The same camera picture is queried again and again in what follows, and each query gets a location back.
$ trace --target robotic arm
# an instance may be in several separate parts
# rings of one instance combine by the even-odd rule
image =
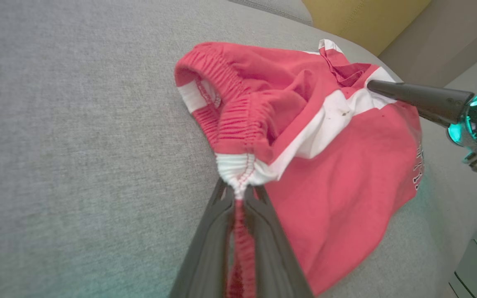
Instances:
[[[377,80],[369,81],[367,87],[417,107],[421,117],[447,128],[448,138],[470,151],[463,163],[477,172],[477,96],[474,93]]]

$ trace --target couch cushion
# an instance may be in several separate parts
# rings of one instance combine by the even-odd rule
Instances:
[[[229,0],[312,26],[312,18],[301,0]]]
[[[166,297],[218,177],[175,63],[203,41],[316,51],[323,38],[382,65],[227,1],[0,1],[0,297]],[[460,260],[475,181],[422,124],[426,191],[326,296],[433,297]]]

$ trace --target yellow cushion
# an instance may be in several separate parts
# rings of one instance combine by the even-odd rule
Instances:
[[[303,0],[314,26],[378,56],[431,0]]]

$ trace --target gray couch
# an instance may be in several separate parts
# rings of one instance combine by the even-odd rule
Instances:
[[[204,41],[316,51],[323,38],[384,66],[225,0],[0,0],[0,298],[166,297],[217,179],[174,64]],[[464,151],[422,126],[418,196],[322,297],[446,286],[477,226],[477,179]]]
[[[229,0],[312,26],[312,17],[301,0]]]

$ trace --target white stripe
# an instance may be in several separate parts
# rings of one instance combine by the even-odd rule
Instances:
[[[309,51],[303,51],[303,52],[305,52],[305,53],[313,53],[314,55],[320,55],[320,53],[318,53],[318,52],[309,52]]]
[[[366,79],[365,85],[370,79],[394,82],[394,79],[383,68],[375,70]],[[345,98],[341,90],[336,90],[325,98],[318,113],[312,117],[305,128],[297,134],[272,164],[267,165],[260,160],[254,160],[253,154],[217,153],[218,173],[226,183],[233,186],[237,192],[237,197],[242,198],[248,184],[263,185],[280,179],[295,156],[311,159],[321,153],[349,124],[354,115],[373,108],[382,109],[387,104],[394,102],[396,100],[367,89],[356,91],[348,99]]]
[[[181,98],[185,102],[189,113],[193,113],[195,110],[203,108],[207,105],[204,97],[200,94],[196,80],[191,81],[191,83],[178,87],[180,91]]]
[[[330,39],[320,40],[320,45],[318,49],[324,48],[325,50],[335,49],[336,51],[343,53],[341,49],[336,45],[336,43]]]

